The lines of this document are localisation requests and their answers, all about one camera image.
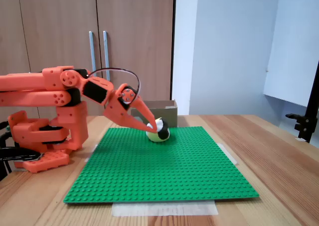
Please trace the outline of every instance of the ball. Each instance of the ball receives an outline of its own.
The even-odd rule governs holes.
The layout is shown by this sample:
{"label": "ball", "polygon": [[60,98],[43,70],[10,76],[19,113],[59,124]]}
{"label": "ball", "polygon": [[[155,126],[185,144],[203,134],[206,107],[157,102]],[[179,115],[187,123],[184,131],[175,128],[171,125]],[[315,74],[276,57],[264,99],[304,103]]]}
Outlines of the ball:
{"label": "ball", "polygon": [[147,137],[153,142],[163,142],[169,139],[170,132],[167,122],[161,117],[155,120],[158,128],[157,133],[151,133],[146,131]]}

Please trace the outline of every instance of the wooden cabinet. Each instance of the wooden cabinet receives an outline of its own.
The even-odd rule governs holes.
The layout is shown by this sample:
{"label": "wooden cabinet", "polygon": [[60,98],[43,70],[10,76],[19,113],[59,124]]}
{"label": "wooden cabinet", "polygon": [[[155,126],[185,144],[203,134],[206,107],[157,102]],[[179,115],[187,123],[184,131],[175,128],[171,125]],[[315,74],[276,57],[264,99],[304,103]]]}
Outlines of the wooden cabinet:
{"label": "wooden cabinet", "polygon": [[[31,72],[59,65],[92,70],[89,31],[98,35],[96,0],[20,0]],[[101,68],[99,38],[94,39],[96,67]],[[89,115],[104,108],[90,100]],[[41,118],[54,118],[54,107],[39,107]]]}
{"label": "wooden cabinet", "polygon": [[[30,67],[19,0],[0,0],[0,73],[25,72],[30,72]],[[25,110],[30,118],[39,118],[36,107],[1,107],[0,122],[20,110]]]}
{"label": "wooden cabinet", "polygon": [[[137,74],[144,100],[169,100],[173,0],[97,0],[97,11],[101,43],[108,33],[110,67]],[[116,87],[137,85],[118,72],[110,72],[110,80]]]}
{"label": "wooden cabinet", "polygon": [[[59,65],[92,70],[89,31],[94,36],[96,68],[105,67],[105,30],[110,66],[135,72],[145,100],[169,99],[173,0],[1,0],[0,7],[2,74]],[[137,86],[124,73],[111,72],[110,80],[115,87],[125,82]],[[90,115],[103,112],[102,106],[83,100]],[[28,114],[56,116],[53,107],[34,108]]]}

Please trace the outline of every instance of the metal handle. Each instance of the metal handle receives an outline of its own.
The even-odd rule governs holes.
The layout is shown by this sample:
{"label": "metal handle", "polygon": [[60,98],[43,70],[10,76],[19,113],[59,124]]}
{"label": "metal handle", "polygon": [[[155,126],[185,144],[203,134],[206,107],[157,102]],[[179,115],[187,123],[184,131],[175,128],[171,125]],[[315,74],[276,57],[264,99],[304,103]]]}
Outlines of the metal handle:
{"label": "metal handle", "polygon": [[90,37],[90,49],[91,49],[92,72],[93,72],[93,71],[96,71],[95,54],[94,54],[94,42],[93,42],[93,32],[89,31],[89,37]]}
{"label": "metal handle", "polygon": [[[103,42],[104,42],[104,57],[105,57],[105,68],[109,68],[109,51],[108,51],[108,37],[107,32],[103,31]],[[110,71],[106,71],[106,79],[110,81]]]}

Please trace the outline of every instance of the black cable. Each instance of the black cable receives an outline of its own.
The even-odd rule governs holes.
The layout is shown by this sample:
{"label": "black cable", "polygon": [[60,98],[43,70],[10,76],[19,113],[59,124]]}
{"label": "black cable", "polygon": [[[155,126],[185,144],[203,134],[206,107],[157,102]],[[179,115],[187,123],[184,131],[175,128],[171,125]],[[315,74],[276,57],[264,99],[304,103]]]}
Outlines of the black cable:
{"label": "black cable", "polygon": [[98,73],[98,72],[101,72],[101,71],[107,71],[107,70],[123,71],[123,72],[129,73],[129,74],[132,74],[132,75],[134,75],[134,76],[136,77],[136,79],[138,80],[138,88],[137,88],[136,94],[135,94],[135,96],[134,96],[134,98],[133,98],[133,100],[132,100],[132,102],[133,102],[133,101],[136,99],[136,97],[138,96],[138,94],[140,93],[140,88],[141,88],[141,82],[140,82],[140,79],[138,78],[138,76],[137,76],[134,72],[132,72],[132,71],[130,71],[130,70],[126,70],[126,69],[122,69],[122,68],[112,68],[112,67],[109,67],[109,68],[97,69],[97,70],[91,72],[91,73],[88,75],[88,77],[91,77],[91,76],[94,75],[95,73]]}

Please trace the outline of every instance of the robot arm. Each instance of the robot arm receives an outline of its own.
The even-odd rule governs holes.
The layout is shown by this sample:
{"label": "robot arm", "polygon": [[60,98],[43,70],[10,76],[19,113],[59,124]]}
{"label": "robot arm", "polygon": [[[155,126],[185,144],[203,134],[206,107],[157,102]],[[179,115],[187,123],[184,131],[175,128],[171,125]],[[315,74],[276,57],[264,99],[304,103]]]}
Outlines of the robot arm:
{"label": "robot arm", "polygon": [[[100,77],[88,77],[85,69],[73,66],[45,68],[41,73],[9,74],[0,76],[0,106],[67,106],[72,101],[69,89],[77,88],[80,95],[105,105],[104,116],[114,123],[130,128],[157,132],[154,115],[137,92],[127,84],[117,90]],[[146,126],[128,114],[133,107],[150,122]]]}

